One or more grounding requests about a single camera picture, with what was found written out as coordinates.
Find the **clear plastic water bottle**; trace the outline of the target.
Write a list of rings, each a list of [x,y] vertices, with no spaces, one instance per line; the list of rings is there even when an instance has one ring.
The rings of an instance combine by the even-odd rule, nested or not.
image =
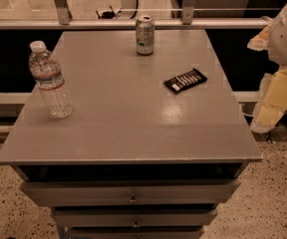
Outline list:
[[[43,41],[33,41],[30,49],[29,69],[50,115],[55,119],[68,117],[74,105],[58,58]]]

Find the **grey drawer cabinet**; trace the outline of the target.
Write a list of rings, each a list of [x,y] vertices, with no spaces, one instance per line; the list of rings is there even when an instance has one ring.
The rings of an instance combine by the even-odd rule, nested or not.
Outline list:
[[[75,105],[52,119],[33,93],[1,151],[0,164],[24,182],[175,182],[238,179],[261,153],[200,30],[165,30],[141,56],[131,31],[66,32],[56,56]],[[203,84],[173,93],[164,85],[198,69]],[[54,210],[188,206],[51,207]]]

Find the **black snack bar wrapper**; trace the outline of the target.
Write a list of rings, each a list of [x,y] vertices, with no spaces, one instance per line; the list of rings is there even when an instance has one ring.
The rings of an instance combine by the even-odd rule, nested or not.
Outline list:
[[[203,84],[206,81],[207,77],[198,69],[193,68],[191,71],[175,76],[163,83],[173,93],[179,94],[182,91]]]

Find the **top grey drawer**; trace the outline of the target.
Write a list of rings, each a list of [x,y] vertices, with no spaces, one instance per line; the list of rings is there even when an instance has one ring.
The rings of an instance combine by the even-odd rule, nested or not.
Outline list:
[[[240,185],[232,180],[175,182],[24,182],[21,190],[38,206],[218,204]]]

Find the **grey drawer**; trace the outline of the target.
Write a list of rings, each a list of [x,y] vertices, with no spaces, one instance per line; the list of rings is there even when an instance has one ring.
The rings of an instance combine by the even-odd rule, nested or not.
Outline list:
[[[201,227],[150,228],[75,228],[69,230],[73,238],[86,239],[199,239]]]
[[[21,190],[38,206],[218,204],[240,185],[232,180],[175,182],[24,182]]]
[[[163,208],[149,206],[87,210],[54,210],[52,218],[63,227],[175,227],[208,225],[217,215],[215,209],[188,206]]]

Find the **black object behind railing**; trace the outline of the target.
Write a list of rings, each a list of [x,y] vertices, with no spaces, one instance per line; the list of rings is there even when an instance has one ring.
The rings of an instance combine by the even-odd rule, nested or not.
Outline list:
[[[96,14],[99,19],[117,19],[121,13],[121,10],[115,10],[110,7],[107,10],[97,10]]]

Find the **middle grey drawer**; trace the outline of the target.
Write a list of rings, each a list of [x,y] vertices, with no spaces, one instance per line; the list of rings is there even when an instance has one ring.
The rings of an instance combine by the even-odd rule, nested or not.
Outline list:
[[[163,208],[149,206],[87,210],[54,210],[52,218],[63,227],[175,227],[208,225],[217,215],[215,209],[188,206]]]

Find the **metal railing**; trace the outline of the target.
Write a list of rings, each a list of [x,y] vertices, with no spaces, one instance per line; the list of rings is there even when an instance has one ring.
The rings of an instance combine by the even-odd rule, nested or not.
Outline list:
[[[79,11],[69,7],[68,0],[0,0],[0,30],[98,30],[98,29],[134,29],[137,13],[147,12],[164,14],[179,12],[183,9],[120,9],[120,16],[113,19],[95,19],[84,7],[80,12],[88,18],[78,18]],[[260,18],[240,17],[203,17],[191,18],[189,23],[183,23],[187,16],[179,18],[154,18],[158,29],[262,29],[271,22],[268,16]]]

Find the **bottom grey drawer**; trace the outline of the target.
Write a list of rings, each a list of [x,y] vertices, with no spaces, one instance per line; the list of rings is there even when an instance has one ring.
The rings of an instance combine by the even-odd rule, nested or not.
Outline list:
[[[201,227],[150,228],[75,228],[69,230],[73,238],[86,239],[199,239]]]

